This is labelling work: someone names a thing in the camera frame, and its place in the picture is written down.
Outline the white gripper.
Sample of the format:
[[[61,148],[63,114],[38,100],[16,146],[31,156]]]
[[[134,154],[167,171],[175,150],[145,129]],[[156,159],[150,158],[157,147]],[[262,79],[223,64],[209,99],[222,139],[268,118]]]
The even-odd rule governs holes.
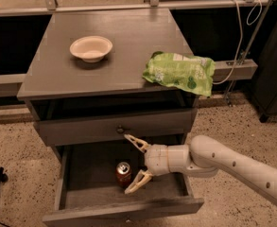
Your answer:
[[[145,166],[147,170],[140,170],[132,183],[125,189],[126,194],[131,194],[147,184],[153,176],[161,176],[169,173],[168,152],[165,145],[151,145],[133,135],[125,134],[124,137],[137,149],[145,154]]]

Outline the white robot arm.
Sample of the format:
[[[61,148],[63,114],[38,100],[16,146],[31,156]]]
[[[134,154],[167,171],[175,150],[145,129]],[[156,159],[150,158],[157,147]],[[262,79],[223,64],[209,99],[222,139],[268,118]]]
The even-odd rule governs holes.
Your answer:
[[[209,178],[222,170],[277,206],[277,168],[242,155],[217,140],[198,135],[188,145],[151,145],[130,134],[125,136],[143,154],[146,170],[137,173],[125,192],[131,194],[153,177],[181,173]]]

